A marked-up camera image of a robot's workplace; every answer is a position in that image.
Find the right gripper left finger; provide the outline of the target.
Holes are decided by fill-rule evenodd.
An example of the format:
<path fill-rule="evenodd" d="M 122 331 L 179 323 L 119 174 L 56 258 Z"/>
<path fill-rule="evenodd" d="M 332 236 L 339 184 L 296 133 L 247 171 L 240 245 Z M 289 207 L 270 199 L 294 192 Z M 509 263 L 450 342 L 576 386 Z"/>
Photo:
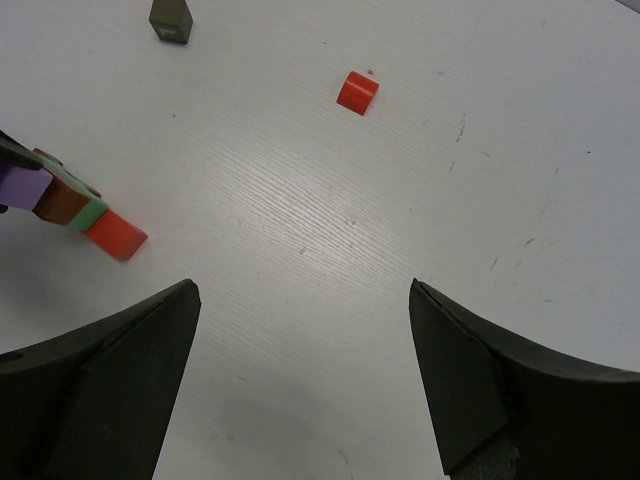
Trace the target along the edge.
<path fill-rule="evenodd" d="M 200 309 L 186 279 L 2 354 L 2 478 L 152 478 Z"/>

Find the red half-round block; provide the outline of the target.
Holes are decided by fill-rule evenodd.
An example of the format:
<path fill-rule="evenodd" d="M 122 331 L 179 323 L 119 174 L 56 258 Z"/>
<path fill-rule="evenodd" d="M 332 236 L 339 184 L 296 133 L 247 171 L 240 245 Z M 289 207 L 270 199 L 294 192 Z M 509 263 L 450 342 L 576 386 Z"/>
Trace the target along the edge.
<path fill-rule="evenodd" d="M 341 87 L 336 103 L 364 116 L 378 89 L 377 82 L 356 71 L 351 71 Z"/>

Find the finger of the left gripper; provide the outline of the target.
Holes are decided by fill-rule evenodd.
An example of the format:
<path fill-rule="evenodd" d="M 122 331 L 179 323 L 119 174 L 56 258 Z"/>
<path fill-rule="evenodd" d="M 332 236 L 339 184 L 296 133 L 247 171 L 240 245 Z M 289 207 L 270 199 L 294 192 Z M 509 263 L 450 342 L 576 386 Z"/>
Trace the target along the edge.
<path fill-rule="evenodd" d="M 26 149 L 3 131 L 0 131 L 0 163 L 2 166 L 27 170 L 43 168 L 43 161 L 38 155 Z"/>

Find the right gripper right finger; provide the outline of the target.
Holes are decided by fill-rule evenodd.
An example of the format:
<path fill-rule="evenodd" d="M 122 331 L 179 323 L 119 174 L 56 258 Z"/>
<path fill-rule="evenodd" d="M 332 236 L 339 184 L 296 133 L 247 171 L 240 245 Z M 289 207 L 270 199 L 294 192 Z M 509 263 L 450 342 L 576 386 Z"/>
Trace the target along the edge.
<path fill-rule="evenodd" d="M 421 281 L 409 317 L 448 477 L 638 477 L 637 373 L 537 344 Z"/>

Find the red rectangular block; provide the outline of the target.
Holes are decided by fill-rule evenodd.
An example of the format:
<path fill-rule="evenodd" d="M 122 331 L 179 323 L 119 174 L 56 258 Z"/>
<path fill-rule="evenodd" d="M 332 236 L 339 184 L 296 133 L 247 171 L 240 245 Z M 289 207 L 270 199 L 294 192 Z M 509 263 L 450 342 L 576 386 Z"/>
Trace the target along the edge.
<path fill-rule="evenodd" d="M 112 209 L 107 209 L 84 234 L 118 261 L 130 260 L 148 239 L 143 230 Z"/>

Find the purple cube block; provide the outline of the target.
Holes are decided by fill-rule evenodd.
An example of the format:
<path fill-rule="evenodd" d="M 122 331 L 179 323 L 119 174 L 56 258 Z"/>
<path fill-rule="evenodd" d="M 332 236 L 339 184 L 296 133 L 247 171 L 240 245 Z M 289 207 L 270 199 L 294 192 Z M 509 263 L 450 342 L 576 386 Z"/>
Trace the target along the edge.
<path fill-rule="evenodd" d="M 53 176 L 45 169 L 29 170 L 20 167 L 1 167 L 0 201 L 10 208 L 32 211 Z"/>

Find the olive green cube block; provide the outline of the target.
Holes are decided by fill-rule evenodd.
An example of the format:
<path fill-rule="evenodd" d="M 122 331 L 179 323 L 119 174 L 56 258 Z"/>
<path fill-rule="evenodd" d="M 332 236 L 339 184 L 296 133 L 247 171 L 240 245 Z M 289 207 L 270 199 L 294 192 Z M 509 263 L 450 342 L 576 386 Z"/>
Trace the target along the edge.
<path fill-rule="evenodd" d="M 153 0 L 149 22 L 161 41 L 189 42 L 193 17 L 185 0 Z"/>

